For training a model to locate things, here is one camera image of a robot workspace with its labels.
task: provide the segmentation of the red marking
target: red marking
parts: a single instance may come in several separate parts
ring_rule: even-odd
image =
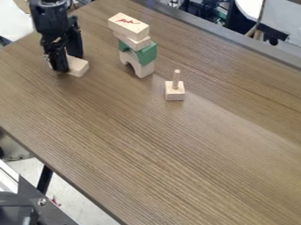
[[[116,22],[123,22],[123,23],[133,24],[133,25],[140,24],[140,23],[134,23],[133,20],[126,20],[125,18],[117,20]]]
[[[55,205],[57,205],[58,207],[60,207],[62,204],[58,204],[57,203],[57,201],[56,201],[56,197],[54,196],[54,198],[53,199],[51,199],[51,201],[55,204]]]

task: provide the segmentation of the bolt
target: bolt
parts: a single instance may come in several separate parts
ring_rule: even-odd
[[[46,200],[45,199],[39,199],[38,200],[38,204],[42,207],[44,207],[46,205]]]

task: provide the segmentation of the robotic arm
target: robotic arm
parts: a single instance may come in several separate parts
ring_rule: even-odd
[[[67,0],[31,0],[30,10],[44,47],[45,60],[57,71],[68,71],[68,55],[82,58],[83,41],[77,17],[67,17]]]

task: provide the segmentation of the wooden block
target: wooden block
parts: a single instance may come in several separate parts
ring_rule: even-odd
[[[167,101],[183,101],[185,99],[184,83],[180,81],[180,70],[174,70],[173,80],[165,81],[165,99]]]
[[[126,52],[131,49],[127,44],[125,44],[121,40],[118,40],[118,48],[122,52]],[[145,66],[157,59],[158,45],[155,42],[151,42],[151,44],[148,47],[145,47],[144,49],[141,49],[140,51],[137,51],[135,53],[140,64]]]
[[[124,65],[127,65],[128,63],[132,65],[135,74],[140,78],[144,78],[155,72],[155,61],[143,66],[139,63],[136,53],[133,50],[127,52],[119,51],[119,56]]]
[[[121,12],[108,20],[108,27],[137,41],[144,39],[150,33],[150,27],[147,24]]]
[[[147,65],[150,62],[157,59],[158,54],[158,44],[156,42],[151,42],[148,47],[141,49],[136,52],[140,64]]]
[[[69,64],[68,74],[81,77],[89,69],[89,62],[83,59],[79,59],[70,55],[67,55]]]
[[[151,37],[146,36],[142,40],[133,40],[121,33],[114,32],[114,36],[125,43],[127,46],[132,48],[134,51],[139,51],[145,47],[148,47],[151,44]]]
[[[175,90],[173,81],[165,81],[165,99],[167,101],[183,101],[185,99],[184,83],[179,81],[179,87]]]
[[[123,53],[130,50],[130,47],[121,40],[118,40],[118,49]]]

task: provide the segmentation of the green block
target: green block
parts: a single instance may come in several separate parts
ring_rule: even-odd
[[[128,45],[126,45],[121,40],[118,40],[118,48],[122,52],[126,52],[131,49]],[[139,63],[145,66],[150,62],[153,62],[155,59],[157,59],[158,44],[152,41],[148,47],[145,47],[135,53],[137,55],[137,58],[139,59]]]
[[[118,40],[118,48],[120,51],[122,51],[123,53],[126,51],[130,50],[130,47],[127,46],[124,42],[122,42],[121,40]]]
[[[139,59],[141,65],[145,66],[150,62],[153,62],[157,58],[158,53],[158,44],[151,42],[150,46],[141,49],[136,52],[136,55]]]

